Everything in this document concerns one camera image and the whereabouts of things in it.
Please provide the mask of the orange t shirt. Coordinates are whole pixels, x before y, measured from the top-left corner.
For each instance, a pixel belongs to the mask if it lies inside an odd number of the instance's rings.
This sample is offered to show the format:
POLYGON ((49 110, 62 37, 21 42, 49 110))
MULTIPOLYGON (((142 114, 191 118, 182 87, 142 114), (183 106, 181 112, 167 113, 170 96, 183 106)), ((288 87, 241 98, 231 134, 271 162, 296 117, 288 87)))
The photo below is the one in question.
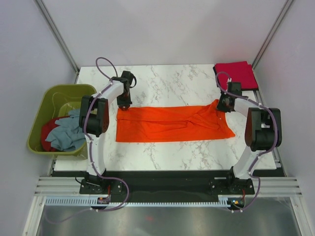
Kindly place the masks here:
POLYGON ((218 100, 203 106, 133 107, 118 110, 116 141, 166 143, 221 140, 235 137, 218 100))

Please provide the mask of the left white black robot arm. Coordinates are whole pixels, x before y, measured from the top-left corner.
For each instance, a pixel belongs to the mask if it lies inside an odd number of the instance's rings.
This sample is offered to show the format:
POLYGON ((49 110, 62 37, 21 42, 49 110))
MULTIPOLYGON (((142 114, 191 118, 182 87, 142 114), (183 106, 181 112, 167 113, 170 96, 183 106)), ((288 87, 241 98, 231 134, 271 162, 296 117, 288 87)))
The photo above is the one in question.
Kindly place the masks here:
POLYGON ((81 181, 80 194, 107 193, 111 179, 105 176, 104 144, 110 123, 109 108, 116 101, 119 109, 127 110, 132 104, 130 89, 136 83, 136 77, 130 71, 123 71, 120 77, 112 77, 100 92, 82 97, 79 126, 85 135, 89 163, 81 181))

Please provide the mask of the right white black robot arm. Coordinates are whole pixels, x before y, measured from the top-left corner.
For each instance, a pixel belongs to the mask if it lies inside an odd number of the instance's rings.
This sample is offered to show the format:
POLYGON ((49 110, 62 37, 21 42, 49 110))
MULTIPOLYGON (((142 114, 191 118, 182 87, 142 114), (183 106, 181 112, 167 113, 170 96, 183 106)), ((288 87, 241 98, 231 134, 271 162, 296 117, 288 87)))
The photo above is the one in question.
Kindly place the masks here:
POLYGON ((267 108, 242 95, 241 83, 228 79, 227 89, 221 89, 217 110, 238 112, 246 117, 246 147, 238 162, 230 168, 226 177, 216 179, 212 188, 218 187, 223 194, 253 194, 253 172, 261 157, 282 142, 281 112, 278 108, 267 108))

